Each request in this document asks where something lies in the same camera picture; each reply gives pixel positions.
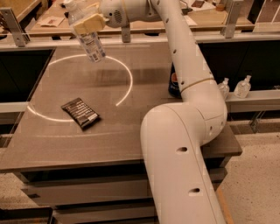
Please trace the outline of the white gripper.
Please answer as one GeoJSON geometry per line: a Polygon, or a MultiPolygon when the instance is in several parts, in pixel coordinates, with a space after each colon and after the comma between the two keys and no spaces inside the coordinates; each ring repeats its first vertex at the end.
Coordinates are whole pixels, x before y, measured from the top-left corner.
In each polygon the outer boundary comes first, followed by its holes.
{"type": "Polygon", "coordinates": [[[86,16],[73,24],[76,34],[101,31],[105,25],[111,28],[124,27],[129,22],[123,6],[123,0],[101,0],[101,14],[86,16]]]}

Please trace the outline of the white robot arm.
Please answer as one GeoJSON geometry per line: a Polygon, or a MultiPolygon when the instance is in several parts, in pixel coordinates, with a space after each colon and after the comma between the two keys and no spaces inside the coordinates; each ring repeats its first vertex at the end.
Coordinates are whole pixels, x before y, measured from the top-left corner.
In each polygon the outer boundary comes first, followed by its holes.
{"type": "Polygon", "coordinates": [[[223,130],[228,112],[179,0],[103,0],[86,8],[86,30],[162,21],[182,100],[151,109],[141,147],[159,224],[226,224],[201,146],[223,130]]]}

